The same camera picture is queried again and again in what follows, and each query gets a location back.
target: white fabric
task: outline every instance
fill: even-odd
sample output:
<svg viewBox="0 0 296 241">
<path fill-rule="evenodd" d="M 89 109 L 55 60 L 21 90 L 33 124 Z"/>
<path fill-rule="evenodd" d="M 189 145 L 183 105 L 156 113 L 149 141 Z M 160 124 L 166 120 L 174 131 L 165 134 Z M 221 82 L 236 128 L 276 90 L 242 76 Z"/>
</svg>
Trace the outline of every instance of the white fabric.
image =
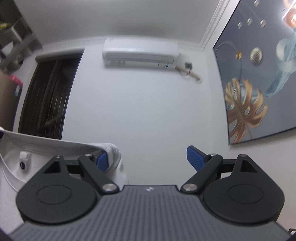
<svg viewBox="0 0 296 241">
<path fill-rule="evenodd" d="M 62 155 L 65 159 L 74 159 L 103 149 L 109 161 L 106 175 L 120 189 L 128 184 L 121 153 L 113 144 L 67 142 L 14 133 L 1 127 L 0 132 L 4 133 L 0 140 L 0 228 L 7 234 L 23 222 L 15 204 L 17 192 L 53 156 Z M 20 160 L 24 159 L 27 167 L 21 169 Z"/>
</svg>

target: ridged gray surface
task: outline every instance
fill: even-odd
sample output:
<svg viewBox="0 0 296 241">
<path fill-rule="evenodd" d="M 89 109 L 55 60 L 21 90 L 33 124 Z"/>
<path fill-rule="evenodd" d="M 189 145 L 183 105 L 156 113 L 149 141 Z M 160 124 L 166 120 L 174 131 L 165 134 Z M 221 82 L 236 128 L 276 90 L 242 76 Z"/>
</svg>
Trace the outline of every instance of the ridged gray surface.
<svg viewBox="0 0 296 241">
<path fill-rule="evenodd" d="M 208 213 L 200 200 L 175 186 L 125 186 L 104 196 L 85 217 L 60 226 L 24 223 L 10 234 L 15 241 L 284 241 L 278 224 L 241 227 Z"/>
</svg>

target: white air conditioner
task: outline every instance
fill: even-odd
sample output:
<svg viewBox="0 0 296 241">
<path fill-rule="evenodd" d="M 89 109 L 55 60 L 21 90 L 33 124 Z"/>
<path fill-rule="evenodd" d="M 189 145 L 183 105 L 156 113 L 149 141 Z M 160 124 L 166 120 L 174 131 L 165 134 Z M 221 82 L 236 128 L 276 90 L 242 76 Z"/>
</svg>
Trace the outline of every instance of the white air conditioner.
<svg viewBox="0 0 296 241">
<path fill-rule="evenodd" d="M 175 69 L 179 49 L 177 42 L 107 38 L 102 55 L 106 66 Z"/>
</svg>

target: crown molding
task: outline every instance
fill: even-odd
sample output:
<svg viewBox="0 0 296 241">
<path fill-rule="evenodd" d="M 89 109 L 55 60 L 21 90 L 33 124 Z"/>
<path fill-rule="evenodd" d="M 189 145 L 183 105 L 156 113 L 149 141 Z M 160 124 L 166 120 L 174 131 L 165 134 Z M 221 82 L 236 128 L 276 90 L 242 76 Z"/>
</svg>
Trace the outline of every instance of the crown molding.
<svg viewBox="0 0 296 241">
<path fill-rule="evenodd" d="M 216 29 L 228 3 L 230 0 L 220 0 L 218 3 L 218 6 L 214 12 L 214 15 L 207 27 L 207 30 L 205 31 L 204 36 L 202 37 L 202 40 L 200 41 L 200 48 L 201 50 L 204 50 L 207 43 L 209 42 L 214 30 Z"/>
<path fill-rule="evenodd" d="M 184 50 L 195 50 L 201 51 L 199 43 L 183 41 L 180 39 L 167 39 L 167 38 L 157 38 L 150 36 L 100 36 L 100 37 L 90 37 L 90 38 L 80 38 L 80 39 L 70 39 L 64 40 L 60 42 L 54 42 L 43 45 L 43 51 L 52 50 L 52 49 L 81 49 L 82 47 L 90 46 L 90 45 L 102 45 L 104 44 L 106 38 L 108 37 L 124 37 L 124 38 L 150 38 L 150 39 L 158 39 L 158 40 L 167 40 L 167 41 L 176 41 L 178 43 L 178 47 Z"/>
</svg>

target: metal screw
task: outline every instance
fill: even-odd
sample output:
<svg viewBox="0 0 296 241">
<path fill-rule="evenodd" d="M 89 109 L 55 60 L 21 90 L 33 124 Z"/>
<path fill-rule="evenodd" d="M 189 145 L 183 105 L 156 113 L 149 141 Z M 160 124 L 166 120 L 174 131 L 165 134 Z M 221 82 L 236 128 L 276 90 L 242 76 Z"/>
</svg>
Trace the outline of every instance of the metal screw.
<svg viewBox="0 0 296 241">
<path fill-rule="evenodd" d="M 193 183 L 187 183 L 183 186 L 183 189 L 187 192 L 195 191 L 197 189 L 197 186 Z"/>
<path fill-rule="evenodd" d="M 103 190 L 106 192 L 112 192 L 117 188 L 117 186 L 113 183 L 107 183 L 103 185 Z"/>
</svg>

